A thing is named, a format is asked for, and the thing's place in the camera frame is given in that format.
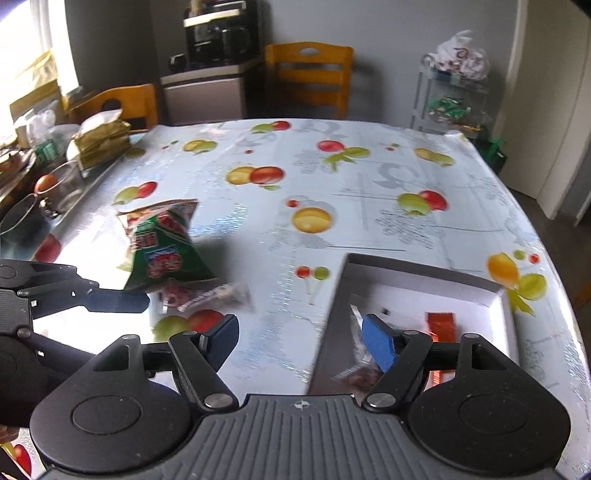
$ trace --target orange wooden chair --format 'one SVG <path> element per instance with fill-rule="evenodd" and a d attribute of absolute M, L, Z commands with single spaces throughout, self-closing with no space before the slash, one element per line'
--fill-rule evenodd
<path fill-rule="evenodd" d="M 265 63 L 274 98 L 308 105 L 332 105 L 337 109 L 337 119 L 347 117 L 353 69 L 351 47 L 317 42 L 267 45 Z M 298 68 L 302 64 L 305 64 L 305 68 Z M 311 64 L 317 64 L 318 68 L 311 68 Z M 322 68 L 322 65 L 329 64 L 340 66 L 340 70 Z M 297 87 L 297 84 L 332 86 L 337 89 L 313 90 Z"/>
<path fill-rule="evenodd" d="M 576 298 L 572 301 L 572 306 L 575 313 L 587 305 L 589 300 L 591 300 L 591 281 L 588 281 L 585 284 Z"/>
<path fill-rule="evenodd" d="M 70 121 L 81 124 L 88 117 L 100 112 L 109 100 L 119 102 L 123 109 L 123 120 L 143 118 L 146 129 L 158 124 L 156 89 L 151 83 L 105 90 L 70 110 Z"/>

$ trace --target green package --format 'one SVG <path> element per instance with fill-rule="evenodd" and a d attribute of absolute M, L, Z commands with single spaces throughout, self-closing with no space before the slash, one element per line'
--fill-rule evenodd
<path fill-rule="evenodd" d="M 215 276 L 189 237 L 196 200 L 169 200 L 119 215 L 131 239 L 131 274 L 126 290 L 150 289 L 168 278 L 186 282 Z"/>

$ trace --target floor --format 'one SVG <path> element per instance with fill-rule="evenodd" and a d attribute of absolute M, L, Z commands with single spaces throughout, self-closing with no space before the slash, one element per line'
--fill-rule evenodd
<path fill-rule="evenodd" d="M 591 280 L 591 218 L 583 218 L 577 227 L 572 220 L 549 220 L 534 199 L 519 192 L 512 193 L 538 232 L 572 300 Z M 591 302 L 579 310 L 577 321 L 587 358 L 591 359 Z"/>

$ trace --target coffee maker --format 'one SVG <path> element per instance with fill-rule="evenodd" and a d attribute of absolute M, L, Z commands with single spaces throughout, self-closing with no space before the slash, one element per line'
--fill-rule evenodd
<path fill-rule="evenodd" d="M 174 72 L 243 63 L 261 54 L 258 0 L 193 0 L 183 25 L 187 57 L 171 57 Z"/>

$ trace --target plastic tablecloth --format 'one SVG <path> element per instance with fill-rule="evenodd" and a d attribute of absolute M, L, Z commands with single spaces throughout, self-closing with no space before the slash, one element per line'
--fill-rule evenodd
<path fill-rule="evenodd" d="M 558 469 L 567 478 L 591 469 L 589 369 L 569 301 L 527 217 L 463 135 L 268 119 L 157 126 L 137 147 L 60 222 L 57 262 L 121 288 L 129 241 L 116 211 L 199 199 L 190 233 L 200 255 L 251 294 L 231 312 L 241 337 L 220 370 L 239 398 L 306 391 L 348 252 L 435 265 L 508 289 L 521 366 L 570 413 Z M 148 182 L 143 198 L 120 194 Z M 98 353 L 126 333 L 151 342 L 151 313 L 77 307 L 35 330 Z"/>

